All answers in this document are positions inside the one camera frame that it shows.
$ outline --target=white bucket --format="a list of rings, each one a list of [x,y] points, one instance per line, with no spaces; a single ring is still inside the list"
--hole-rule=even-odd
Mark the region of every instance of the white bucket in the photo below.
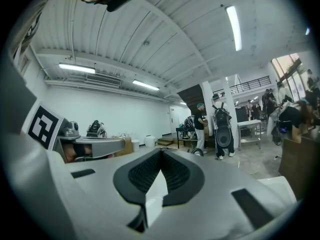
[[[144,144],[148,148],[153,148],[156,145],[156,137],[155,136],[145,136]]]
[[[140,140],[132,139],[131,142],[132,142],[133,152],[138,152],[139,151]]]

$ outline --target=doorway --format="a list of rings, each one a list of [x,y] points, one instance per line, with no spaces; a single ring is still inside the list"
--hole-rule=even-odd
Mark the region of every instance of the doorway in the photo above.
[[[171,126],[171,133],[175,134],[176,128],[179,127],[179,116],[177,111],[173,107],[169,107],[169,112],[170,112],[170,126]]]

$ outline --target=white pants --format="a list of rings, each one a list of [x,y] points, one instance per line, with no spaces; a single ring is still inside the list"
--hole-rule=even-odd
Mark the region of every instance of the white pants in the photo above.
[[[195,129],[195,134],[196,134],[196,137],[198,138],[196,147],[198,149],[201,149],[202,151],[205,151],[205,130]]]

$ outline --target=fluorescent ceiling light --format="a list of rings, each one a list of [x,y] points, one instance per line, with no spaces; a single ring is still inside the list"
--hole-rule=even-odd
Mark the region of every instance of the fluorescent ceiling light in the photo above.
[[[59,67],[64,70],[76,70],[76,71],[82,71],[82,72],[87,72],[87,73],[91,73],[91,74],[96,73],[95,68],[88,67],[88,66],[79,66],[79,65],[74,65],[74,64],[59,63]]]
[[[137,81],[137,80],[133,80],[132,83],[135,84],[135,85],[139,85],[139,86],[143,86],[143,87],[152,89],[152,90],[154,90],[154,91],[159,91],[159,88],[153,87],[153,86],[148,85],[148,84],[145,84],[145,83],[143,83],[143,82],[139,82],[139,81]]]
[[[234,6],[229,6],[226,8],[226,12],[228,13],[229,20],[231,22],[235,50],[240,51],[242,49],[242,42],[241,42],[240,25],[239,25],[239,20],[238,20],[236,8]]]

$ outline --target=staircase railing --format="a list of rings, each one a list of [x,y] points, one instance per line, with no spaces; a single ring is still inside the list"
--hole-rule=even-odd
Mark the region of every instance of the staircase railing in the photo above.
[[[248,82],[243,82],[243,83],[239,83],[237,85],[233,85],[230,86],[230,91],[231,94],[238,94],[238,93],[242,93],[242,92],[246,92],[249,90],[253,90],[262,86],[267,86],[270,85],[271,81],[269,76],[264,76],[252,81],[248,81]],[[225,96],[225,90],[221,89],[221,90],[216,90],[213,92],[214,94],[219,94],[220,97],[224,97]]]

